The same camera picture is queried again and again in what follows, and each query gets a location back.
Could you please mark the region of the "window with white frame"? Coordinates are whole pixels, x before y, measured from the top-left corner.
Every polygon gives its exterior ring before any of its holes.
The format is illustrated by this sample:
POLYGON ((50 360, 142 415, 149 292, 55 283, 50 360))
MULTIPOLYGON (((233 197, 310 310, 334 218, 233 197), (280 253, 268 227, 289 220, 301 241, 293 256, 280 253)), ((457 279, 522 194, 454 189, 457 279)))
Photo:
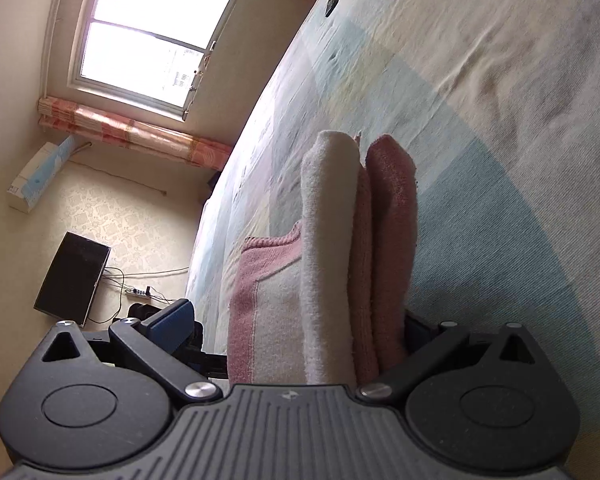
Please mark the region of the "window with white frame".
POLYGON ((83 0, 71 87, 186 120, 237 0, 83 0))

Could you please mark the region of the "small dark remote on bed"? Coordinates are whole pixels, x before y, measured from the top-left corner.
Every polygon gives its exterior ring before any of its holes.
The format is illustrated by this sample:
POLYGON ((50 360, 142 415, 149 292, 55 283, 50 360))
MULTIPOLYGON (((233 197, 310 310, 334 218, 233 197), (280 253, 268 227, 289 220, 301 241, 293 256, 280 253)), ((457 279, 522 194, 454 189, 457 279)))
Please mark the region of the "small dark remote on bed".
POLYGON ((339 0, 327 0, 326 8, 325 8, 326 18, 329 18, 332 15, 332 12, 335 11, 338 2, 339 2, 339 0))

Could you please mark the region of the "left orange plaid curtain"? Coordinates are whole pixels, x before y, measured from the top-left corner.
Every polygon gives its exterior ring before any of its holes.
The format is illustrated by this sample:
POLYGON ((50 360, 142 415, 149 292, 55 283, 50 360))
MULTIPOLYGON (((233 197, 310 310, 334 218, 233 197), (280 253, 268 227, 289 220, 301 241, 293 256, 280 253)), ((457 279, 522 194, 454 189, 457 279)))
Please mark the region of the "left orange plaid curtain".
POLYGON ((138 122, 54 96, 38 100, 38 114, 38 124, 42 127, 215 171, 223 170, 232 152, 230 146, 220 142, 138 122))

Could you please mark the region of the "pastel patchwork bed sheet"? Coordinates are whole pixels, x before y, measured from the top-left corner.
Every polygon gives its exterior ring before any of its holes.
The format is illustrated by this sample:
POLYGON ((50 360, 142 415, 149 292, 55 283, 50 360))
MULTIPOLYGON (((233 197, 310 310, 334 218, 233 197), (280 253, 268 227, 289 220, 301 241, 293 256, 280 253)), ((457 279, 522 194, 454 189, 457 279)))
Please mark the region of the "pastel patchwork bed sheet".
POLYGON ((323 130, 412 156, 407 309, 527 326, 580 408, 569 470, 600 479, 600 0, 317 1, 204 205, 187 295, 207 351, 242 242, 299 220, 323 130))

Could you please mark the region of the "white power strip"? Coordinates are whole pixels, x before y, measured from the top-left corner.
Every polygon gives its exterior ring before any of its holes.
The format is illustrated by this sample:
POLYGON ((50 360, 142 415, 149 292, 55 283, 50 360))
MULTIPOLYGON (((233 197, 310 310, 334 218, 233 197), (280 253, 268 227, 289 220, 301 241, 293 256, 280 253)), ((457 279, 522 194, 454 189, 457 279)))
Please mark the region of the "white power strip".
POLYGON ((147 298, 147 299, 152 298, 150 286, 145 287, 143 289, 136 288, 136 287, 125 287, 124 293, 126 296, 130 296, 130 297, 147 298))

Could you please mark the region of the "pink and white knit sweater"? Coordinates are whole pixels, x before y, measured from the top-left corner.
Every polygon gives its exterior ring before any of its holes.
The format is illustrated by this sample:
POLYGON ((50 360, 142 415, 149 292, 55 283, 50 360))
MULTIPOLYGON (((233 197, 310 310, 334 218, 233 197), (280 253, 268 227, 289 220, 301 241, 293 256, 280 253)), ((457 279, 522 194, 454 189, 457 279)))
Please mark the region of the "pink and white knit sweater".
POLYGON ((411 156, 321 132, 302 160, 301 217, 242 245, 230 298, 232 384, 370 382, 404 356, 403 299, 417 243, 411 156))

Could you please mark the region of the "wall mounted black television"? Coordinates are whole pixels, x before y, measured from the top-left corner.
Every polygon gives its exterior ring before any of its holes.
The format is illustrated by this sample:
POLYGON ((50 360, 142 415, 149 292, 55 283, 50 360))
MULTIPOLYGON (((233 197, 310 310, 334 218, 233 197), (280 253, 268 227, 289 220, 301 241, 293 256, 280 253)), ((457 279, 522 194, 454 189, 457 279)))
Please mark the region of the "wall mounted black television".
POLYGON ((67 232, 50 264, 34 308, 83 326, 110 255, 110 248, 67 232))

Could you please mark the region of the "white air conditioner unit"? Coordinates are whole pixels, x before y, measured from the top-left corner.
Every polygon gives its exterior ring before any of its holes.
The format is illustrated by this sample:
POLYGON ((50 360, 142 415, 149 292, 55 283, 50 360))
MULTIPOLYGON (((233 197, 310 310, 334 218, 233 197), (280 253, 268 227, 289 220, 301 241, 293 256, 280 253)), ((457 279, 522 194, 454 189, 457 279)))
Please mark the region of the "white air conditioner unit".
POLYGON ((77 147, 73 134, 58 145, 46 142, 9 185, 8 206, 28 214, 77 147))

